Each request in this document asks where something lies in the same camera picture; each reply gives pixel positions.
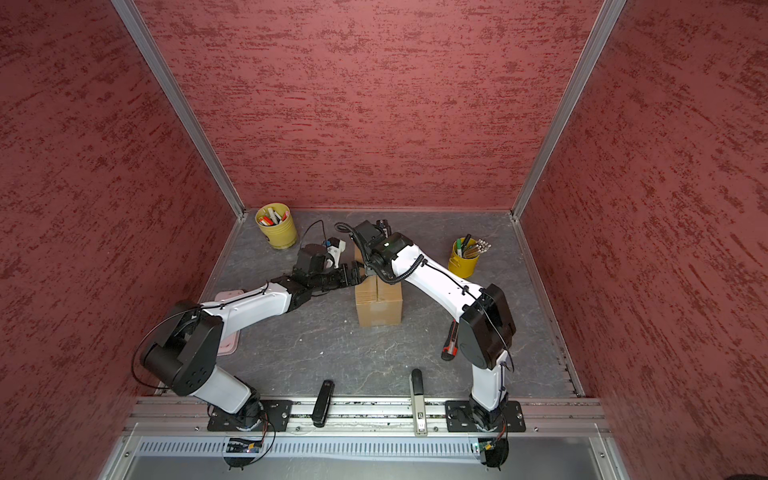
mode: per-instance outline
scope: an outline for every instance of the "gray table surface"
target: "gray table surface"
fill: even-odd
[[[343,260],[352,260],[352,242],[334,230],[344,221],[357,225],[386,218],[393,231],[411,238],[435,261],[447,266],[451,244],[466,233],[492,244],[470,281],[504,290],[517,326],[510,351],[515,372],[506,376],[511,397],[573,396],[565,367],[551,337],[525,269],[507,214],[397,213],[338,210],[293,213],[299,235],[313,221],[323,219],[326,233],[348,240]],[[319,243],[320,225],[305,243]],[[251,290],[290,272],[298,245],[271,248],[249,215],[216,291]],[[459,353],[451,362],[440,358],[451,322],[450,315],[410,283],[402,287],[402,325],[362,328],[357,322],[354,289],[333,291],[310,300],[293,312],[265,319],[243,329],[237,351],[217,360],[263,395],[316,395],[324,379],[333,379],[335,393],[360,396],[409,395],[408,378],[418,367],[428,396],[468,396],[471,364]]]

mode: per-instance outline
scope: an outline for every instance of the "black mounting plate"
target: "black mounting plate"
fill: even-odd
[[[290,410],[293,406],[291,400],[262,400],[262,407],[266,417],[270,420],[275,432],[285,432],[290,420]],[[226,420],[223,415],[211,416],[208,420],[208,432],[239,432],[246,434],[242,430],[238,430]]]
[[[525,418],[520,402],[511,400],[502,409],[504,416],[499,416],[496,426],[491,432],[500,432],[502,430],[503,419],[507,419],[508,432],[524,432]],[[468,400],[449,400],[445,402],[445,422],[448,424],[449,432],[480,432],[477,424],[472,419],[472,407]]]

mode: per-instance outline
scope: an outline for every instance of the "metal vent grille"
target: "metal vent grille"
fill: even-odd
[[[299,458],[387,458],[389,460],[415,459],[454,462],[475,462],[479,453],[473,446],[475,438],[415,439],[370,437],[311,437],[295,439],[278,437],[269,453],[270,457]],[[143,437],[137,456],[167,457],[221,457],[227,439],[196,437]],[[227,454],[227,456],[253,456],[253,454]]]

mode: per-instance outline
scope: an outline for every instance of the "cardboard box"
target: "cardboard box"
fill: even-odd
[[[362,262],[355,247],[355,260]],[[389,285],[369,276],[355,286],[355,304],[360,326],[399,325],[402,322],[402,285]]]

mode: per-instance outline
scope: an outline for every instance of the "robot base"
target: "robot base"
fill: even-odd
[[[272,424],[272,428],[274,428],[275,432],[285,432],[288,426],[288,420],[290,420],[290,410],[292,406],[293,402],[290,400],[262,400],[258,404],[258,409],[259,412],[266,413],[266,417],[270,420],[270,424]],[[258,417],[259,412],[252,413]],[[247,424],[244,425],[242,423],[242,418],[242,415],[233,415],[223,411],[219,407],[214,406],[214,409],[210,414],[210,418],[208,419],[208,432],[242,433],[252,432],[254,429],[258,430],[261,428],[258,421],[250,425],[250,427],[246,427]]]
[[[500,432],[504,419],[507,420],[507,432],[525,432],[520,402],[506,402],[493,425],[478,425],[473,418],[472,403],[468,400],[445,402],[445,421],[449,432]]]

